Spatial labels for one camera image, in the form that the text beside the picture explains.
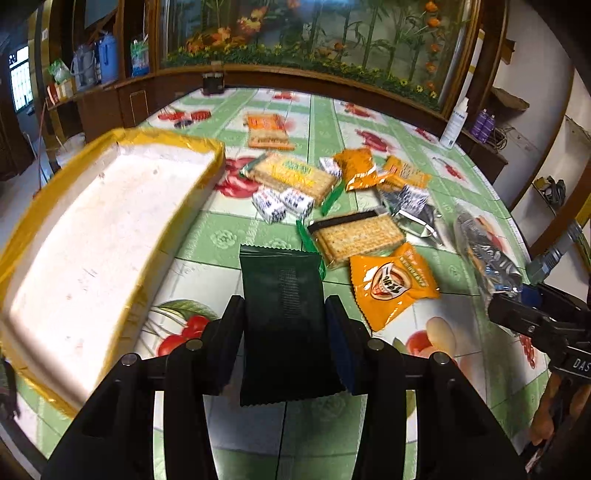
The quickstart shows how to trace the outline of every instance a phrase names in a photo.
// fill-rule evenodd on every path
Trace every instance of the purple spray can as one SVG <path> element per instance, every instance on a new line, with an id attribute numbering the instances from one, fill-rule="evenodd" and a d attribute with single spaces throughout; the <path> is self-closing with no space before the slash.
<path id="1" fill-rule="evenodd" d="M 482 125 L 482 130 L 478 134 L 478 141 L 482 143 L 486 143 L 488 137 L 491 136 L 492 131 L 495 129 L 495 116 L 487 116 L 484 125 Z"/>
<path id="2" fill-rule="evenodd" d="M 476 117 L 476 121 L 474 122 L 474 126 L 470 130 L 470 133 L 473 137 L 478 138 L 478 135 L 480 134 L 482 127 L 484 127 L 484 122 L 486 122 L 487 118 L 488 114 L 486 113 L 485 108 L 478 114 L 478 117 Z"/>

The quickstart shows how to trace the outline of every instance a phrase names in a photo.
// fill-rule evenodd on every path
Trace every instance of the cracker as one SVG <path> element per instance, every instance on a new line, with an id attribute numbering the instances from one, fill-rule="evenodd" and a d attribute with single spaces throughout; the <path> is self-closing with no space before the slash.
<path id="1" fill-rule="evenodd" d="M 248 146 L 251 148 L 276 148 L 294 150 L 285 130 L 285 119 L 277 113 L 248 113 Z"/>
<path id="2" fill-rule="evenodd" d="M 394 249 L 405 239 L 389 215 L 328 226 L 313 235 L 331 268 L 342 265 L 353 255 Z"/>
<path id="3" fill-rule="evenodd" d="M 271 153 L 248 173 L 249 178 L 279 192 L 294 188 L 320 206 L 339 179 L 290 155 Z"/>

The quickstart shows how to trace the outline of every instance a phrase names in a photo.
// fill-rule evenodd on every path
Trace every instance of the flower painting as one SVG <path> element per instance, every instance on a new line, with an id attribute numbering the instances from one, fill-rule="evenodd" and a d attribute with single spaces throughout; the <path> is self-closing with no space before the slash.
<path id="1" fill-rule="evenodd" d="M 460 0 L 171 0 L 164 66 L 261 64 L 368 83 L 439 108 Z"/>

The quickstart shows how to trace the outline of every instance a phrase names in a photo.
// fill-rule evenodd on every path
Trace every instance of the cracker package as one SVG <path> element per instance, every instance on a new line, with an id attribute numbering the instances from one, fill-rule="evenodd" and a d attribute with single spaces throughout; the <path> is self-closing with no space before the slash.
<path id="1" fill-rule="evenodd" d="M 320 206 L 335 189 L 339 179 L 290 155 L 269 153 L 251 161 L 241 171 L 251 180 L 284 192 L 294 188 Z"/>
<path id="2" fill-rule="evenodd" d="M 392 251 L 404 242 L 404 234 L 383 207 L 312 222 L 306 231 L 328 268 L 345 265 L 353 255 Z"/>
<path id="3" fill-rule="evenodd" d="M 425 189 L 431 180 L 431 175 L 394 156 L 388 157 L 384 170 L 389 175 L 380 182 L 382 190 L 401 190 L 405 185 Z"/>
<path id="4" fill-rule="evenodd" d="M 295 146 L 285 130 L 285 118 L 277 113 L 248 113 L 248 146 L 293 150 Z"/>
<path id="5" fill-rule="evenodd" d="M 439 289 L 425 259 L 402 244 L 391 257 L 350 259 L 357 305 L 374 332 L 383 329 L 418 299 L 436 299 Z"/>

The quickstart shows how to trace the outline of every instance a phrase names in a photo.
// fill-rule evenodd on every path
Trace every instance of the orange snack package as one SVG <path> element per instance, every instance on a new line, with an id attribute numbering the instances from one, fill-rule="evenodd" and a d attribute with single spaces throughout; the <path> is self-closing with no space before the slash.
<path id="1" fill-rule="evenodd" d="M 387 158 L 384 170 L 388 175 L 380 182 L 382 190 L 401 190 L 405 185 L 425 189 L 431 180 L 431 175 L 394 156 Z"/>
<path id="2" fill-rule="evenodd" d="M 368 148 L 345 149 L 333 159 L 343 171 L 345 190 L 367 189 L 378 183 L 378 169 Z"/>
<path id="3" fill-rule="evenodd" d="M 418 299 L 439 298 L 425 259 L 407 243 L 391 257 L 350 258 L 357 305 L 374 332 L 383 329 Z"/>
<path id="4" fill-rule="evenodd" d="M 293 150 L 285 130 L 285 118 L 277 113 L 248 113 L 248 146 L 251 148 L 274 148 Z"/>

